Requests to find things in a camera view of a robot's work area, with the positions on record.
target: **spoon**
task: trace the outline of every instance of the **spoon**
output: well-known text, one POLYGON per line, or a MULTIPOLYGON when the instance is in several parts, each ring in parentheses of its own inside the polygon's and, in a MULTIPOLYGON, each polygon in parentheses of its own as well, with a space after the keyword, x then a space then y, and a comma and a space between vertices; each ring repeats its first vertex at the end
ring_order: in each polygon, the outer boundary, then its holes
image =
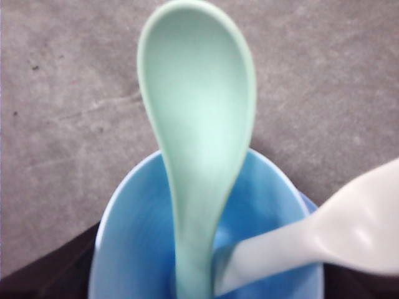
POLYGON ((173 201, 176 293, 211 298, 214 234, 254 123, 251 53, 223 11, 177 0, 145 24, 137 66, 173 201))
POLYGON ((313 262, 399 274, 399 158, 355 178, 308 218, 219 249, 214 292, 313 262))

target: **concrete floor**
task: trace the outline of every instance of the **concrete floor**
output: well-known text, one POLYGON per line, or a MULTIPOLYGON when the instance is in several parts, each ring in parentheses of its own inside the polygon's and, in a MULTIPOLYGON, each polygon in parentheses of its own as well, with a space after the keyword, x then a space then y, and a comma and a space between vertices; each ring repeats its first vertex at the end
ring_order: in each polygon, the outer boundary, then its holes
MULTIPOLYGON (((163 1, 2 0, 2 275, 97 222, 157 149, 137 83, 163 1)), ((399 156, 399 1, 213 0, 254 55, 251 146, 317 204, 399 156)))

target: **spoon handle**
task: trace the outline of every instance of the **spoon handle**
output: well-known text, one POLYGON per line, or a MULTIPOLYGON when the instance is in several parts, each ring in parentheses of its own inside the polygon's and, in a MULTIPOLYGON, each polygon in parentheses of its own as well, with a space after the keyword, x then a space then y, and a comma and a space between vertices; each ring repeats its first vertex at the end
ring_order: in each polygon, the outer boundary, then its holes
POLYGON ((222 247, 213 259, 214 294, 220 296, 277 272, 315 262, 309 218, 222 247))

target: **bowl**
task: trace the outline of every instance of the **bowl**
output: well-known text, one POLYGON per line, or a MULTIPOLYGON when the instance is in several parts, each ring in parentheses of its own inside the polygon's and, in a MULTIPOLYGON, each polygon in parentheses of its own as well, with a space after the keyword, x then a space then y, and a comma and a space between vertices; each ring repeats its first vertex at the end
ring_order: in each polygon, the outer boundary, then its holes
MULTIPOLYGON (((314 209, 276 165, 250 149, 221 216, 214 248, 298 221, 314 209)), ((174 254, 171 197, 157 151, 127 174, 105 209, 89 298, 172 299, 174 254)), ((323 276, 321 264, 307 265, 219 298, 322 299, 323 276)))

